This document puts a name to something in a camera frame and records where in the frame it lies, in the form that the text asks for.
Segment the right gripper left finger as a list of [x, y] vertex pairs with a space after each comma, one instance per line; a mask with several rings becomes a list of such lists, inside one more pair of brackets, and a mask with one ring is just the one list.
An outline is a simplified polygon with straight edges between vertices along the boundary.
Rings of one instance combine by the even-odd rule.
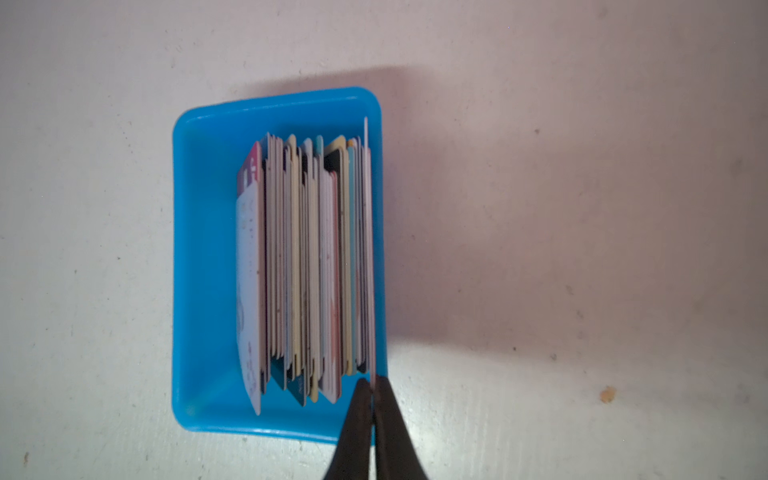
[[366, 379], [359, 379], [325, 480], [369, 478], [372, 423], [370, 383]]

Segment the thin white card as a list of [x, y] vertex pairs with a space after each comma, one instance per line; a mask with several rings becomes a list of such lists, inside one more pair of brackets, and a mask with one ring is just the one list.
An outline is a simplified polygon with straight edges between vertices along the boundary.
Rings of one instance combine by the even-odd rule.
[[368, 327], [369, 327], [369, 371], [371, 388], [376, 383], [376, 327], [375, 327], [375, 284], [373, 273], [373, 251], [372, 251], [372, 225], [371, 225], [371, 158], [369, 149], [369, 129], [368, 118], [364, 118], [364, 135], [362, 149], [362, 200], [363, 200], [363, 228], [364, 228], [364, 246], [365, 246], [365, 273], [366, 273], [366, 294], [368, 309]]

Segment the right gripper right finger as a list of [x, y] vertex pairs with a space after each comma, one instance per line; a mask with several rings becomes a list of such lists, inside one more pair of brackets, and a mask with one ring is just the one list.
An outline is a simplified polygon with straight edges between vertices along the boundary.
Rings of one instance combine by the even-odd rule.
[[427, 480], [398, 406], [391, 383], [377, 376], [373, 387], [376, 478]]

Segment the blue plastic tray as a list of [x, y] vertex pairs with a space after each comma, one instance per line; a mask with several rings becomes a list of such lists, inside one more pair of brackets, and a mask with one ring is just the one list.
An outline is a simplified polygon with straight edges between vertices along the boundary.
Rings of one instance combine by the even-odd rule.
[[382, 111], [362, 87], [239, 100], [182, 114], [173, 129], [174, 309], [171, 403], [190, 431], [333, 444], [356, 384], [338, 402], [300, 406], [270, 382], [255, 413], [236, 344], [236, 175], [266, 134], [298, 139], [364, 136], [372, 150], [377, 369], [388, 371]]

